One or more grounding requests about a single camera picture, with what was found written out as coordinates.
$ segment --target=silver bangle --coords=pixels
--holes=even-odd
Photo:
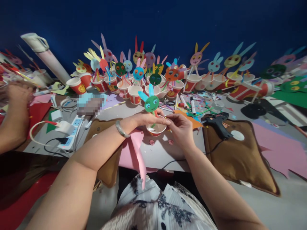
[[[124,138],[129,138],[130,137],[130,134],[127,135],[123,130],[122,130],[122,127],[121,125],[119,124],[119,120],[117,120],[115,122],[115,127],[117,129],[117,131],[120,133],[120,135],[122,135]]]

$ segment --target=hand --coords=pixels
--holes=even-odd
[[[191,149],[192,146],[195,146],[191,121],[182,114],[176,113],[167,115],[166,118],[171,122],[169,127],[173,133],[175,141],[183,150]]]
[[[161,115],[164,117],[164,113],[161,109],[157,109],[158,115]],[[149,125],[149,124],[162,124],[162,125],[170,125],[170,120],[164,119],[164,118],[157,118],[152,113],[148,113],[145,110],[134,114],[131,116],[134,121],[136,121],[137,126],[143,126],[143,125]]]

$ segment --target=green paper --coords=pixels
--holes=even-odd
[[[303,92],[286,93],[282,91],[276,91],[271,97],[288,102],[293,105],[297,105],[307,109],[307,94]]]

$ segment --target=marker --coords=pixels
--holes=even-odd
[[[190,97],[190,100],[191,100],[191,106],[192,106],[192,114],[196,115],[196,110],[195,110],[195,104],[194,104],[193,97]]]

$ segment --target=power strip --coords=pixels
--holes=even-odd
[[[75,142],[75,138],[76,138],[76,134],[79,132],[81,125],[79,125],[82,122],[82,116],[76,116],[73,120],[73,122],[71,123],[75,129],[73,131],[73,133],[68,136],[68,141],[66,142],[66,144],[59,144],[58,148],[69,151],[72,149],[72,146]]]

